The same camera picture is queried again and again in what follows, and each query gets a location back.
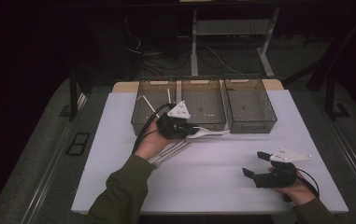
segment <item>clear plastic container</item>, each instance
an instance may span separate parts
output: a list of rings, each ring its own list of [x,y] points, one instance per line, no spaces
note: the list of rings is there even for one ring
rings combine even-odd
[[[230,133],[270,133],[277,116],[257,75],[225,75],[224,97]]]
[[[176,101],[177,80],[176,77],[142,77],[139,81],[139,88],[137,89],[137,97],[135,101],[134,113],[132,115],[131,124],[134,128],[135,135],[138,135],[143,126],[148,121],[153,113],[151,107],[148,105],[146,99],[149,101],[154,110],[161,105],[168,104],[168,90],[171,102]],[[158,113],[159,116],[163,112],[168,112],[166,107]]]
[[[191,115],[187,121],[210,131],[222,131],[226,125],[221,84],[216,76],[183,77],[181,98]]]

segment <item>floor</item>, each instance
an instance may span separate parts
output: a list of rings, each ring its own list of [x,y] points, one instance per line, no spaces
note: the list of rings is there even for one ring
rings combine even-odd
[[[163,46],[151,46],[144,61],[137,62],[138,76],[189,76],[190,42],[180,38],[175,53],[162,54]],[[300,37],[273,39],[267,57],[275,78],[283,80],[314,63],[327,50],[328,42],[304,46]],[[267,78],[255,48],[262,44],[258,37],[213,36],[199,39],[200,75],[258,73]],[[324,89],[308,91],[311,74],[285,87],[293,100],[325,161],[329,172],[349,208],[339,214],[347,223],[356,224],[356,104],[343,86],[337,85],[335,101],[344,105],[350,117],[331,121],[324,113]],[[81,99],[78,116],[69,121],[64,108],[69,105],[68,80],[50,99],[13,174],[0,195],[0,223],[83,223],[84,216],[70,211],[80,176],[91,149],[103,105],[111,87],[95,87]],[[90,133],[84,154],[66,156],[74,133]],[[347,153],[352,149],[354,155]],[[274,223],[294,223],[294,214],[272,216]],[[236,223],[220,220],[218,223]]]

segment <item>gray carpet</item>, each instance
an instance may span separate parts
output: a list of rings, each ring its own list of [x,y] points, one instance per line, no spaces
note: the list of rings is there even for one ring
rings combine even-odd
[[[265,78],[255,51],[255,47],[261,43],[259,40],[242,39],[235,41],[234,44],[226,41],[227,44],[224,46],[215,45],[211,40],[202,41],[204,41],[202,42],[204,46],[214,49],[234,70],[243,73],[258,72]],[[276,78],[282,80],[300,71],[315,62],[328,47],[328,43],[310,44],[306,47],[303,43],[304,39],[300,37],[272,41],[267,56]],[[188,51],[184,51],[179,55],[169,57],[152,56],[148,59],[163,67],[180,68],[167,70],[157,67],[154,63],[146,62],[153,68],[142,69],[139,74],[154,75],[154,73],[157,74],[154,69],[157,69],[164,75],[188,76],[191,71],[190,65],[185,62],[189,55]],[[203,60],[199,60],[200,74],[233,73],[222,66],[219,59],[207,48],[201,48],[200,55]],[[310,75],[298,79],[286,89],[290,90],[315,145],[349,207],[348,213],[339,216],[348,224],[356,224],[356,176],[344,157],[330,120],[324,114],[324,91],[309,92],[306,90],[305,85],[309,77]],[[86,105],[73,123],[69,122],[68,118],[59,117],[64,106],[68,105],[68,82],[63,83],[61,88],[55,92],[0,196],[0,223],[21,223],[44,172],[52,164],[52,158],[55,158],[58,144],[65,142],[66,145],[63,148],[65,151],[74,134],[80,132],[90,133],[90,141],[85,147],[84,154],[74,157],[61,153],[58,162],[54,164],[54,175],[50,179],[50,184],[45,188],[44,201],[41,201],[42,204],[38,206],[39,209],[36,210],[33,218],[25,220],[31,220],[30,223],[83,222],[84,217],[71,212],[70,208],[109,92],[108,88],[95,88],[93,93],[88,95]],[[334,124],[341,129],[356,153],[356,104],[343,87],[338,86],[336,92],[336,101],[346,107],[350,118],[338,119]],[[70,129],[69,138],[61,139],[61,136],[64,136],[64,130],[69,125],[73,126]],[[293,214],[281,214],[273,216],[273,219],[276,224],[295,221]]]

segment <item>white table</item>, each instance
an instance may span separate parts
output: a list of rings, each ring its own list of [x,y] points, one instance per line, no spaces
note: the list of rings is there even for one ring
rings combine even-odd
[[[74,212],[87,214],[96,197],[105,190],[108,176],[120,169],[132,152],[134,89],[113,91],[107,98],[73,202]],[[347,212],[290,93],[284,90],[267,92],[278,117],[271,133],[226,134],[190,140],[191,147],[152,173],[142,214],[260,215],[291,211],[292,205],[283,202],[278,193],[257,189],[253,181],[242,174],[242,167],[255,174],[267,173],[271,164],[258,159],[256,152],[271,154],[278,147],[311,154],[313,160],[294,164],[317,180],[320,198],[331,212]]]

